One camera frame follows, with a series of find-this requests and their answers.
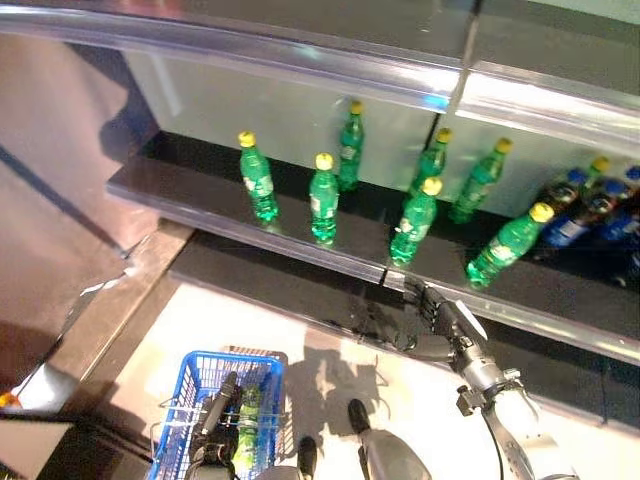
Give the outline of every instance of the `cable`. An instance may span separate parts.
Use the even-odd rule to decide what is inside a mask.
[[[489,430],[489,433],[491,434],[491,439],[493,440],[493,446],[496,447],[496,455],[498,455],[498,466],[500,467],[500,480],[504,480],[504,466],[502,465],[502,455],[500,455],[500,446],[498,445],[496,436],[493,433],[493,430],[491,430],[491,427],[489,426],[489,422],[487,422],[487,419],[484,417],[484,415],[482,415],[482,419],[484,420],[484,423],[487,425],[487,430]]]

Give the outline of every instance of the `blue bottle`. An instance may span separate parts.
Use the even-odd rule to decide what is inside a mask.
[[[608,179],[602,188],[592,190],[573,211],[560,216],[546,228],[536,258],[552,256],[600,224],[613,211],[625,189],[624,183]]]

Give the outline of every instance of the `plastic basket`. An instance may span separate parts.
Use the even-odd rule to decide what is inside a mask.
[[[232,371],[238,373],[242,387],[258,387],[262,393],[254,466],[249,472],[240,472],[239,477],[253,480],[273,465],[283,370],[283,364],[272,357],[209,352],[188,354],[180,367],[149,479],[184,480],[189,468],[191,433],[202,401],[217,393]]]

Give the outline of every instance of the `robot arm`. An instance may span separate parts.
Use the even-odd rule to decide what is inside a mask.
[[[577,479],[542,427],[540,410],[520,382],[520,372],[500,370],[485,353],[486,333],[468,308],[460,301],[446,300],[424,282],[409,279],[406,286],[405,299],[433,333],[417,337],[408,353],[430,361],[446,361],[467,381],[470,388],[458,389],[457,406],[465,416],[480,409],[502,452],[502,464],[518,479]]]

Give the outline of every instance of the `plastic bottle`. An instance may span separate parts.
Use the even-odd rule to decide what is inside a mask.
[[[569,170],[566,175],[545,186],[534,203],[546,203],[556,216],[563,213],[580,196],[580,188],[587,181],[587,172],[581,168]]]
[[[471,285],[486,287],[503,268],[527,253],[551,217],[553,209],[549,205],[536,203],[527,215],[502,227],[480,255],[467,265],[467,277]]]
[[[316,155],[316,173],[311,180],[311,232],[322,243],[331,243],[336,236],[338,182],[331,172],[333,157],[328,153]]]
[[[340,135],[340,173],[338,183],[341,191],[355,190],[358,185],[358,168],[362,157],[364,127],[362,126],[362,103],[353,101],[349,120]]]
[[[240,170],[253,211],[260,220],[270,222],[278,216],[278,204],[273,195],[269,161],[258,150],[253,132],[241,132],[238,140],[242,147]]]
[[[598,229],[596,244],[617,243],[640,228],[640,190]]]
[[[455,223],[467,223],[471,220],[473,212],[484,201],[491,187],[500,179],[504,159],[512,146],[511,140],[501,138],[493,152],[473,167],[462,193],[449,212],[451,220]]]
[[[618,196],[625,191],[625,188],[622,182],[609,179],[602,189],[591,190],[577,208],[549,225],[542,237],[541,252],[536,258],[553,255],[602,222],[613,211]]]
[[[598,180],[598,178],[600,178],[607,170],[609,170],[610,166],[611,162],[609,162],[609,159],[603,156],[598,157],[593,162],[591,162],[589,171],[587,172],[589,178],[587,178],[587,181],[584,182],[582,191],[586,192],[591,187],[593,187],[593,184],[596,182],[596,180]]]
[[[416,254],[436,218],[436,195],[440,190],[442,181],[439,178],[427,178],[420,193],[407,203],[390,247],[391,259],[396,265],[410,262]]]
[[[453,133],[448,128],[441,128],[436,135],[436,141],[420,155],[418,173],[409,188],[409,196],[415,197],[420,193],[424,181],[429,177],[438,177],[447,162],[447,144]]]

